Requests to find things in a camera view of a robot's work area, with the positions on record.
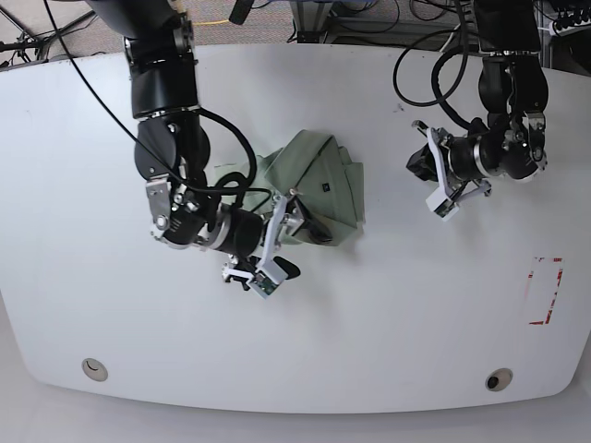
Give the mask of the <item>green polo T-shirt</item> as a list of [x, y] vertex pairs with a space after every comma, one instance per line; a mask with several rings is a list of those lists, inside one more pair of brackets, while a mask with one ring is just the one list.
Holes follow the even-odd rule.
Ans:
[[284, 195], [294, 189], [312, 218], [323, 222], [333, 237], [329, 244], [311, 244], [302, 226], [292, 235], [283, 233], [282, 243], [338, 246], [364, 222], [364, 166], [351, 159], [334, 135], [301, 130], [285, 147], [256, 160], [253, 190], [244, 197], [243, 209], [267, 214], [272, 204], [263, 188]]

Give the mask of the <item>red tape rectangle marker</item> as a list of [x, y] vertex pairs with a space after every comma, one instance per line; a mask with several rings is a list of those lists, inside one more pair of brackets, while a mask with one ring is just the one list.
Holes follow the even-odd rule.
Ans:
[[564, 268], [562, 257], [534, 257], [525, 287], [525, 320], [542, 326], [550, 318], [558, 297]]

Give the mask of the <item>white power strip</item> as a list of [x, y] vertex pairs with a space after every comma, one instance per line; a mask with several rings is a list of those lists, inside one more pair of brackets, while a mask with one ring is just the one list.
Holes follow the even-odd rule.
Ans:
[[590, 11], [578, 9], [558, 16], [552, 21], [549, 33], [552, 36], [567, 36], [590, 29]]

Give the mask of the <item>right table grommet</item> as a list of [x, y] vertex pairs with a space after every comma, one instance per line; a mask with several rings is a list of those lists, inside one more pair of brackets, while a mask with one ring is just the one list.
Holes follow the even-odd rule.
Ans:
[[492, 392], [506, 389], [513, 381], [513, 371], [509, 368], [499, 368], [488, 375], [485, 387]]

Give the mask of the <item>table grommet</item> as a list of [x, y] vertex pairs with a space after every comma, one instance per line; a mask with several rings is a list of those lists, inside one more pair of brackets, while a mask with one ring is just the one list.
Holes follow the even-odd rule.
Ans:
[[91, 380], [104, 382], [108, 378], [107, 368], [94, 358], [85, 358], [81, 363], [83, 373]]
[[513, 371], [509, 368], [499, 368], [488, 375], [485, 387], [492, 392], [506, 389], [513, 381]]

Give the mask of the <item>left table grommet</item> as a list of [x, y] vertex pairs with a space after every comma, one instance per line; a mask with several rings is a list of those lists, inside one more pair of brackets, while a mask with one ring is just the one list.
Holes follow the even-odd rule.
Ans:
[[85, 358], [81, 363], [83, 373], [91, 380], [104, 382], [108, 378], [107, 368], [94, 358]]

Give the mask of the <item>black tripod stand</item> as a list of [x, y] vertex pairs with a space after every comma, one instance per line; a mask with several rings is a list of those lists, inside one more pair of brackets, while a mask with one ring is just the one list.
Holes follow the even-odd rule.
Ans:
[[67, 36], [84, 30], [96, 20], [85, 1], [48, 1], [56, 27], [43, 1], [1, 0], [1, 67], [37, 62], [48, 58], [57, 45], [55, 30]]

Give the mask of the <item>aluminium frame post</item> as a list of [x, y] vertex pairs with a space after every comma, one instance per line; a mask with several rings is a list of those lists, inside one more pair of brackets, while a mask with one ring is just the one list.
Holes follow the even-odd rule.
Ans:
[[333, 1], [289, 1], [297, 43], [324, 43], [328, 38], [328, 17]]

